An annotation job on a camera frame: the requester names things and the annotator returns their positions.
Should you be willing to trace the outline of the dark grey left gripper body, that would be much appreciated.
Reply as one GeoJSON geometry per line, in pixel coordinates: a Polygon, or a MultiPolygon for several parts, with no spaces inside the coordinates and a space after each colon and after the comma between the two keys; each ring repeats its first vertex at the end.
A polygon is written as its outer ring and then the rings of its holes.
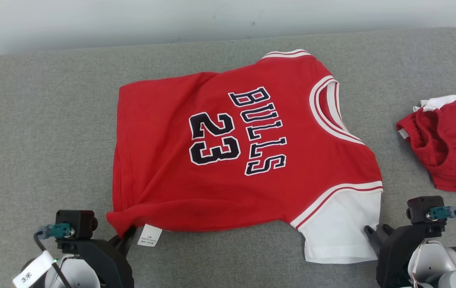
{"type": "Polygon", "coordinates": [[[127,257],[118,247],[110,245],[110,241],[65,240],[58,239],[58,248],[64,253],[79,255],[94,270],[105,284],[104,288],[134,288],[133,270],[127,257]]]}

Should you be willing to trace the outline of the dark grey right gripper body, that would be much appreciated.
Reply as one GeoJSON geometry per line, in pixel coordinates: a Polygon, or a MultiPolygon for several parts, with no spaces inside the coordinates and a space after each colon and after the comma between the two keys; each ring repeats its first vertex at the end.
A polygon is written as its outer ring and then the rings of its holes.
{"type": "Polygon", "coordinates": [[[382,241],[376,282],[380,288],[399,288],[409,282],[407,266],[413,252],[428,238],[441,237],[446,224],[415,224],[395,228],[395,232],[382,241]]]}

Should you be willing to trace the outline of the red Bulls jersey white sleeves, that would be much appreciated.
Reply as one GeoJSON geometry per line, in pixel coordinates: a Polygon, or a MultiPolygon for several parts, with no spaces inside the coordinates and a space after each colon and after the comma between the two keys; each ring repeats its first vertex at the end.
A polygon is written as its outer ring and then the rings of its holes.
{"type": "Polygon", "coordinates": [[[339,83],[313,55],[270,52],[234,70],[120,87],[107,221],[210,232],[283,221],[317,264],[376,260],[374,153],[342,118],[339,83]]]}

